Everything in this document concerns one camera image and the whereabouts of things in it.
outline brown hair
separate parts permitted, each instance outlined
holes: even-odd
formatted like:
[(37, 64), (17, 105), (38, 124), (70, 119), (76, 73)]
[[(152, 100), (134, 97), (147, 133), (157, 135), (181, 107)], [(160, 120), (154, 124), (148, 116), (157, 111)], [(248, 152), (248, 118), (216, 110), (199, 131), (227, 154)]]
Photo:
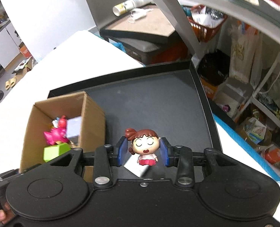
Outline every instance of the brown hair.
[[(150, 130), (150, 129), (143, 129), (143, 130), (138, 130), (138, 131), (135, 131), (133, 128), (128, 128), (125, 130), (125, 137), (127, 138), (128, 141), (132, 141), (134, 140), (135, 138), (142, 138), (143, 136), (152, 136), (152, 137), (156, 137), (156, 138), (159, 138), (157, 133), (153, 130)], [(128, 151), (134, 155), (135, 152), (133, 151), (133, 149), (130, 147), (128, 149)]]

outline pink toy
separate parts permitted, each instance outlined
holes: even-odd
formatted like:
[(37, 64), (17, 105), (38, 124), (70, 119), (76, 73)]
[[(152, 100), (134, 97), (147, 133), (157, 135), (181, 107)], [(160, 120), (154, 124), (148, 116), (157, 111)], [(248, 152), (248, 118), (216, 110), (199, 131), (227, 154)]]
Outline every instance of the pink toy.
[(69, 140), (65, 137), (66, 129), (52, 128), (51, 132), (44, 131), (43, 133), (48, 145), (56, 145), (63, 142), (69, 142)]
[(66, 124), (67, 124), (66, 116), (63, 115), (63, 116), (58, 120), (58, 128), (64, 128), (64, 129), (66, 129)]

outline figurine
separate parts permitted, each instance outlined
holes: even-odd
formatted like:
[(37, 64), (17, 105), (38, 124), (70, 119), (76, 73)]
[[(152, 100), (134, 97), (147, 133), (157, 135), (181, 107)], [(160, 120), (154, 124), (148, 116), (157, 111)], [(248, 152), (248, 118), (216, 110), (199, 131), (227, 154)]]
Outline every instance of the figurine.
[(63, 116), (58, 120), (58, 128), (66, 129), (66, 124), (67, 124), (66, 116), (63, 115)]
[(65, 136), (66, 129), (52, 128), (51, 132), (44, 131), (43, 133), (48, 145), (56, 145), (63, 142), (69, 143), (69, 140)]
[(135, 131), (132, 128), (128, 128), (125, 130), (125, 137), (128, 141), (131, 141), (131, 147), (128, 151), (134, 155), (139, 154), (137, 163), (139, 165), (150, 165), (153, 166), (158, 161), (157, 156), (154, 154), (160, 147), (157, 133), (153, 130), (143, 129), (139, 131)]

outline cable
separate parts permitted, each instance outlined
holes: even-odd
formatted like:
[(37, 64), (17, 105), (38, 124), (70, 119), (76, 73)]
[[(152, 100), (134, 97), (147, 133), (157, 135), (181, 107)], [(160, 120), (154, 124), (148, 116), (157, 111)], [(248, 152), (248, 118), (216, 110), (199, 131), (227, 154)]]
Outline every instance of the cable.
[(278, 73), (276, 79), (272, 82), (270, 88), (269, 88), (267, 91), (265, 91), (265, 92), (259, 92), (259, 93), (260, 93), (260, 94), (267, 94), (267, 93), (271, 90), (271, 88), (273, 87), (274, 83), (277, 81), (277, 79), (279, 78), (279, 76), (280, 76), (280, 71), (279, 71), (279, 73)]

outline metal rivet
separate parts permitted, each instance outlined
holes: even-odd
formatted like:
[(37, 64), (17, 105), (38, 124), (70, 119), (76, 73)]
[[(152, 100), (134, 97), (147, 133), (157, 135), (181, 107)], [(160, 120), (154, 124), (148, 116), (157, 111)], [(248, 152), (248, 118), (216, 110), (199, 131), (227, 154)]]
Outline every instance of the metal rivet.
[(95, 178), (95, 182), (98, 184), (107, 184), (109, 181), (110, 180), (108, 177), (96, 177)]
[(141, 186), (141, 187), (147, 187), (147, 186), (148, 186), (148, 183), (140, 183), (140, 186)]
[(192, 179), (190, 177), (180, 177), (178, 179), (179, 184), (188, 185), (192, 183)]

